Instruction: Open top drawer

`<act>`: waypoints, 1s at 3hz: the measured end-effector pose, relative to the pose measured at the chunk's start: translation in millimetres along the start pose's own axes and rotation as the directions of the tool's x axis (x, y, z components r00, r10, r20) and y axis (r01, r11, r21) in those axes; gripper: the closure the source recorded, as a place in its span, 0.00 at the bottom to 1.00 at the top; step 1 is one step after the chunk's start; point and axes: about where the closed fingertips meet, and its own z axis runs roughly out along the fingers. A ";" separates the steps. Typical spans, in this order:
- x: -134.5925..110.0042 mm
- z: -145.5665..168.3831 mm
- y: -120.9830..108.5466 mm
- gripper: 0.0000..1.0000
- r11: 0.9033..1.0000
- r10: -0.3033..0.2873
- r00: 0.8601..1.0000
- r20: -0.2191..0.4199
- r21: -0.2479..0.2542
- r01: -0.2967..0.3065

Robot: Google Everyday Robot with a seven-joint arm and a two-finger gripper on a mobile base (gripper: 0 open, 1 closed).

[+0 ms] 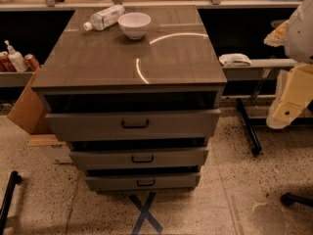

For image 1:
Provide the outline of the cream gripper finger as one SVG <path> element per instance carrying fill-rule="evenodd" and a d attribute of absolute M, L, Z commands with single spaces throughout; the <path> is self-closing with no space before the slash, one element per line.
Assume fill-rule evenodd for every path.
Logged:
<path fill-rule="evenodd" d="M 288 21 L 282 22 L 276 29 L 265 37 L 264 43 L 272 47 L 283 46 L 288 24 Z"/>
<path fill-rule="evenodd" d="M 273 129 L 290 125 L 313 100 L 313 65 L 298 64 L 277 77 L 276 98 L 266 119 Z"/>

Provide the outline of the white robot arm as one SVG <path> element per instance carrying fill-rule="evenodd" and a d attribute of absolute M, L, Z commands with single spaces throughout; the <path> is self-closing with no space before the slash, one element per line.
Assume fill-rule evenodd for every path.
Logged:
<path fill-rule="evenodd" d="M 313 0 L 303 0 L 290 18 L 268 34 L 264 43 L 284 46 L 287 57 L 296 61 L 277 78 L 276 99 L 266 124 L 273 129 L 290 125 L 313 100 Z"/>

